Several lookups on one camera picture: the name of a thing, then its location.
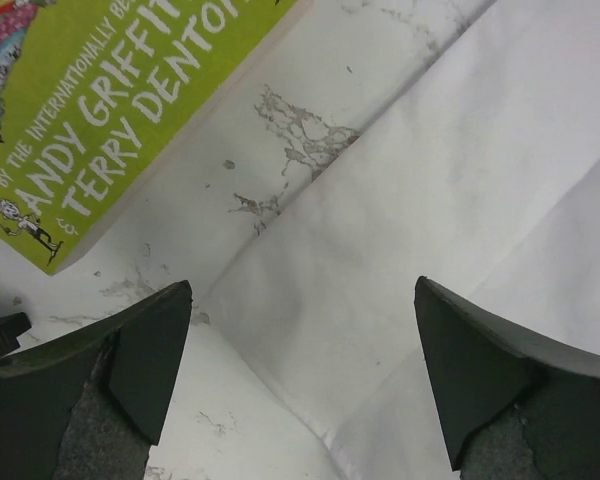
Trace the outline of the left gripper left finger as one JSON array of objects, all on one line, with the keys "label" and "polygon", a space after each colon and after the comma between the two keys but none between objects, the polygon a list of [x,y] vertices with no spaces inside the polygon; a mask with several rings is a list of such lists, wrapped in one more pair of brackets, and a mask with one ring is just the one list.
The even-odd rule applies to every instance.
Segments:
[{"label": "left gripper left finger", "polygon": [[0,368],[0,479],[140,479],[187,338],[180,281]]}]

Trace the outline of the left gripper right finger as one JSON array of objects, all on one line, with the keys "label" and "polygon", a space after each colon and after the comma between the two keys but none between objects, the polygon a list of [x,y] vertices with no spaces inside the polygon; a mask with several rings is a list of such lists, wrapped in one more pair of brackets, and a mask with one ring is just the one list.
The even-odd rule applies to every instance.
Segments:
[{"label": "left gripper right finger", "polygon": [[452,470],[475,479],[600,479],[600,355],[424,276],[414,308]]}]

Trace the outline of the white long sleeve shirt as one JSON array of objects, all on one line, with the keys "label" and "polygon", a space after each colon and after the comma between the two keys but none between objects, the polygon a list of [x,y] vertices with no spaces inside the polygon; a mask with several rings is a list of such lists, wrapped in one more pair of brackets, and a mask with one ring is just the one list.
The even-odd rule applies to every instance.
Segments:
[{"label": "white long sleeve shirt", "polygon": [[530,383],[600,377],[600,1],[498,1],[203,303],[347,479],[452,479]]}]

